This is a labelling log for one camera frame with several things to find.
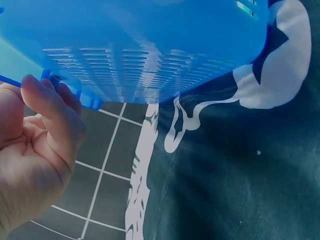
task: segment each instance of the star print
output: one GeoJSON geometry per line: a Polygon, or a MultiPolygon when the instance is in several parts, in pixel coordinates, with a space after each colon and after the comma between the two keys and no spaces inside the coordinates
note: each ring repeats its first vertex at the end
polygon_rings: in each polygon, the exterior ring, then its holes
{"type": "Polygon", "coordinates": [[[268,55],[289,40],[287,35],[277,27],[277,21],[274,21],[272,26],[268,25],[267,36],[264,49],[257,59],[253,61],[252,66],[253,74],[259,84],[261,84],[261,72],[268,55]]]}

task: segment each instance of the white graphic print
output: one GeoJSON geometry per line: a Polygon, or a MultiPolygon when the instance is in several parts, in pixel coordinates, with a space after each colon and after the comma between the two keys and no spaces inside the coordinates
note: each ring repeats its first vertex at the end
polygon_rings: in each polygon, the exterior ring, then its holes
{"type": "Polygon", "coordinates": [[[194,131],[200,127],[200,112],[209,105],[239,101],[248,109],[271,109],[288,103],[296,96],[307,76],[311,60],[309,16],[299,0],[277,2],[271,6],[269,13],[269,23],[276,20],[277,28],[288,40],[267,56],[262,66],[260,84],[253,73],[253,64],[241,66],[233,71],[238,87],[234,96],[226,100],[202,102],[195,106],[192,117],[187,116],[177,97],[171,128],[164,140],[164,149],[168,153],[176,151],[187,130],[194,131]],[[179,110],[183,124],[182,131],[176,136],[179,110]]]}
{"type": "Polygon", "coordinates": [[[147,174],[154,144],[158,137],[159,105],[149,105],[146,112],[130,180],[128,207],[125,213],[126,240],[143,240],[143,225],[150,190],[147,174]]]}

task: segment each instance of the t-shirt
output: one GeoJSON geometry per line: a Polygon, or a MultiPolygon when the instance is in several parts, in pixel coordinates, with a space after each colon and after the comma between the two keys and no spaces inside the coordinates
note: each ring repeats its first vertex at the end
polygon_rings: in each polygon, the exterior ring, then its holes
{"type": "Polygon", "coordinates": [[[319,23],[270,0],[253,63],[148,107],[126,240],[320,240],[319,23]]]}

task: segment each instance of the blue plastic crate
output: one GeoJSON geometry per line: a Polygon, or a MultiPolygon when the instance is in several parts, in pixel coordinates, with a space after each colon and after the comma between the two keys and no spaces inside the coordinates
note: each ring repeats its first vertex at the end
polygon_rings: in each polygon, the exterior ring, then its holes
{"type": "Polygon", "coordinates": [[[0,0],[0,81],[159,103],[253,61],[267,18],[268,0],[0,0]]]}

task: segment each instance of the floor tile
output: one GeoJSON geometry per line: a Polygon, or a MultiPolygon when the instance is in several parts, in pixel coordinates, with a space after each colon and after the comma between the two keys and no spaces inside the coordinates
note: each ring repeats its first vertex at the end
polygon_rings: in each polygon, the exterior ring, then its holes
{"type": "Polygon", "coordinates": [[[124,104],[122,102],[105,102],[101,109],[119,115],[124,104]]]}
{"type": "Polygon", "coordinates": [[[130,178],[141,127],[121,120],[105,170],[130,178]]]}
{"type": "Polygon", "coordinates": [[[27,116],[34,116],[36,115],[36,112],[31,110],[29,107],[27,106],[24,106],[24,116],[27,117],[27,116]]]}
{"type": "Polygon", "coordinates": [[[87,217],[99,174],[99,171],[76,164],[70,184],[55,205],[87,217]]]}
{"type": "Polygon", "coordinates": [[[104,174],[91,219],[124,229],[129,184],[126,180],[104,174]]]}
{"type": "Polygon", "coordinates": [[[77,160],[101,168],[118,119],[88,109],[83,109],[82,118],[87,126],[87,136],[78,151],[77,160]]]}
{"type": "Polygon", "coordinates": [[[127,119],[133,120],[138,123],[143,123],[148,105],[128,103],[125,106],[123,116],[127,119]]]}
{"type": "Polygon", "coordinates": [[[72,238],[79,238],[86,221],[50,207],[44,214],[34,219],[38,224],[72,238]]]}
{"type": "Polygon", "coordinates": [[[124,231],[114,230],[112,228],[90,222],[84,239],[126,240],[126,233],[124,231]]]}
{"type": "Polygon", "coordinates": [[[33,222],[27,222],[11,232],[7,240],[70,240],[33,222]]]}

